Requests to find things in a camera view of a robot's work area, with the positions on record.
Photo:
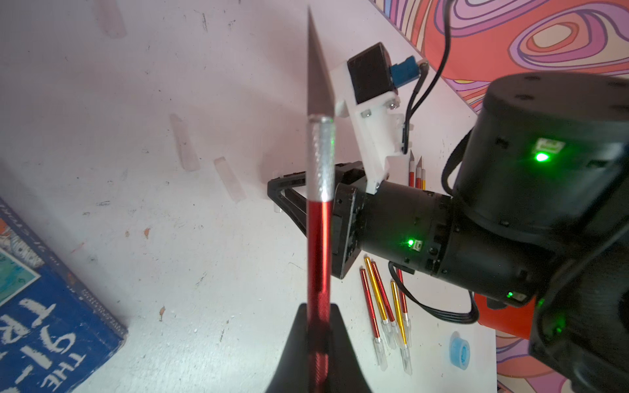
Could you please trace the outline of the red plastic cup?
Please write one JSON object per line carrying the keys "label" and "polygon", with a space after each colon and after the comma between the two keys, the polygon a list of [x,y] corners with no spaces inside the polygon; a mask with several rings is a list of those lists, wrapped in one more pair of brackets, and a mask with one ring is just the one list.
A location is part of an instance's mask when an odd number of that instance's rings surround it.
{"label": "red plastic cup", "polygon": [[478,323],[496,331],[528,340],[532,330],[535,303],[514,308],[505,306],[497,309],[498,302],[479,294],[474,295],[479,310]]}

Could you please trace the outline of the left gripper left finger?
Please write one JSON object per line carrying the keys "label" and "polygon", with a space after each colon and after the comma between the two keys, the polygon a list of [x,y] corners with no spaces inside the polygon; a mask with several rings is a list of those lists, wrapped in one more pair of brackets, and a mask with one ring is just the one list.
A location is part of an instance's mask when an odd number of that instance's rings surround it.
{"label": "left gripper left finger", "polygon": [[307,305],[301,304],[293,319],[278,367],[266,392],[308,392],[308,356]]}

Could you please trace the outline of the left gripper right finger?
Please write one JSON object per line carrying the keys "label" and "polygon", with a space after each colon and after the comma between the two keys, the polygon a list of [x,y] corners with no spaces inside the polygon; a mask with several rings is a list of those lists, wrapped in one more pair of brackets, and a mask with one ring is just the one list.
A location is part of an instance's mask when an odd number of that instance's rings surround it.
{"label": "left gripper right finger", "polygon": [[371,392],[336,304],[330,314],[328,392]]}

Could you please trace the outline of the yellow knife centre group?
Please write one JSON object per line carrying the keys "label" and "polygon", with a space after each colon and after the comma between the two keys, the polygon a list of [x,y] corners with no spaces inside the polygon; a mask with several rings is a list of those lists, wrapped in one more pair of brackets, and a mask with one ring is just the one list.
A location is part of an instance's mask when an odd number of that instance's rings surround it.
{"label": "yellow knife centre group", "polygon": [[368,282],[371,286],[373,296],[376,303],[376,308],[380,315],[381,328],[384,333],[387,344],[393,349],[397,348],[395,320],[391,318],[389,312],[388,298],[385,291],[382,288],[382,280],[377,275],[376,265],[373,260],[366,254],[364,254],[365,269],[368,277]]}

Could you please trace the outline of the red knife centre right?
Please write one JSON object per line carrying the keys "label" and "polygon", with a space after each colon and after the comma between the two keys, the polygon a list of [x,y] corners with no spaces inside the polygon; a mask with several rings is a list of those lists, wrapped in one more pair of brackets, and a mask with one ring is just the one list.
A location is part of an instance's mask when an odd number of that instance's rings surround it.
{"label": "red knife centre right", "polygon": [[399,288],[398,291],[399,291],[400,306],[401,306],[401,313],[402,313],[401,320],[405,327],[407,343],[410,346],[411,345],[411,335],[410,335],[411,324],[410,324],[410,316],[408,314],[408,305],[407,305],[406,295],[403,291],[401,291],[401,288]]}

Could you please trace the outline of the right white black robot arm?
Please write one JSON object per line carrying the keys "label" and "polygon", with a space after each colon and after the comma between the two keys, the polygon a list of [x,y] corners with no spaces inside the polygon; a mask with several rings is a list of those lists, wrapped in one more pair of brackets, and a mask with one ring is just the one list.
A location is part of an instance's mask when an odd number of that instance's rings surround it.
{"label": "right white black robot arm", "polygon": [[336,168],[332,274],[359,252],[533,307],[530,354],[576,392],[628,389],[628,82],[534,72],[494,80],[443,193]]}

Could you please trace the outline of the clear protective cap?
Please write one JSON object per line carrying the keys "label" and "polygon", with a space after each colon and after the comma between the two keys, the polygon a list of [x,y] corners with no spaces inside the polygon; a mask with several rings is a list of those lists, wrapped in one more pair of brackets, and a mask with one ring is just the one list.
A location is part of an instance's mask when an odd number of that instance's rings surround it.
{"label": "clear protective cap", "polygon": [[97,22],[103,33],[110,39],[122,39],[127,35],[123,16],[116,0],[98,0],[96,3]]}
{"label": "clear protective cap", "polygon": [[200,170],[198,154],[190,139],[188,124],[175,113],[170,114],[170,124],[174,132],[182,167],[188,172]]}
{"label": "clear protective cap", "polygon": [[235,203],[244,201],[246,199],[246,193],[225,157],[215,159],[214,165],[230,198]]}

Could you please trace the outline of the blue tape roll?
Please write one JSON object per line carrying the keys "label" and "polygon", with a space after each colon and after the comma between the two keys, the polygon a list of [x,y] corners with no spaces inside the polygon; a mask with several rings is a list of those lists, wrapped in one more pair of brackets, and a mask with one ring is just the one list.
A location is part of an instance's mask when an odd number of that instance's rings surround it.
{"label": "blue tape roll", "polygon": [[453,332],[450,338],[449,359],[452,365],[466,370],[471,359],[469,343],[458,332]]}

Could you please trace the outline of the blue treehouse paperback book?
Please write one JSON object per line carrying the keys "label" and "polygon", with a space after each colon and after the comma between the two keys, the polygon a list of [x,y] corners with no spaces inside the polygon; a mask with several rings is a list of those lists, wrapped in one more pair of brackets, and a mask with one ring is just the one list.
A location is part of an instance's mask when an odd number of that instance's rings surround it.
{"label": "blue treehouse paperback book", "polygon": [[72,392],[125,344],[128,329],[1,204],[1,390]]}

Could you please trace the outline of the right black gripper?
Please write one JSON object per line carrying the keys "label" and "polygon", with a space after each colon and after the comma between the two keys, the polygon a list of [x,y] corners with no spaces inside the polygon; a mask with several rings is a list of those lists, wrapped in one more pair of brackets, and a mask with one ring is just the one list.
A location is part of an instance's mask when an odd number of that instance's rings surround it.
{"label": "right black gripper", "polygon": [[[332,215],[332,276],[343,279],[365,253],[402,270],[435,276],[450,237],[449,196],[385,181],[375,194],[366,191],[361,162],[339,164]],[[307,233],[307,200],[297,188],[306,173],[273,178],[267,196],[298,229]]]}

